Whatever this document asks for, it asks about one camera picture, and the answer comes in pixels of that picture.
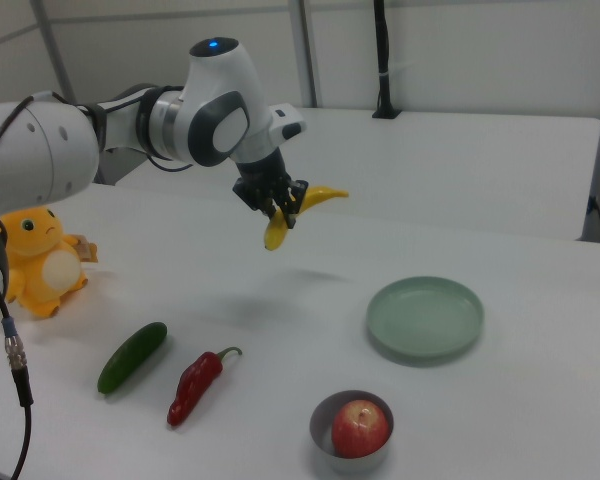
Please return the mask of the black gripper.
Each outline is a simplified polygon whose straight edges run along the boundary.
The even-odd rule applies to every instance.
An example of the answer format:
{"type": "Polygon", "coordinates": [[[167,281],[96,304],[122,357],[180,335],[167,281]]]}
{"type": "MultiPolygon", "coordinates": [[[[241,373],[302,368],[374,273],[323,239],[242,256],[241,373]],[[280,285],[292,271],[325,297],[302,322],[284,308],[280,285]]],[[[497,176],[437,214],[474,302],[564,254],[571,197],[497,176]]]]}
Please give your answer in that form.
{"type": "Polygon", "coordinates": [[[251,209],[271,219],[278,208],[285,213],[285,222],[293,229],[303,205],[308,182],[293,180],[286,171],[282,153],[276,148],[264,159],[237,165],[240,178],[234,193],[251,209]]]}

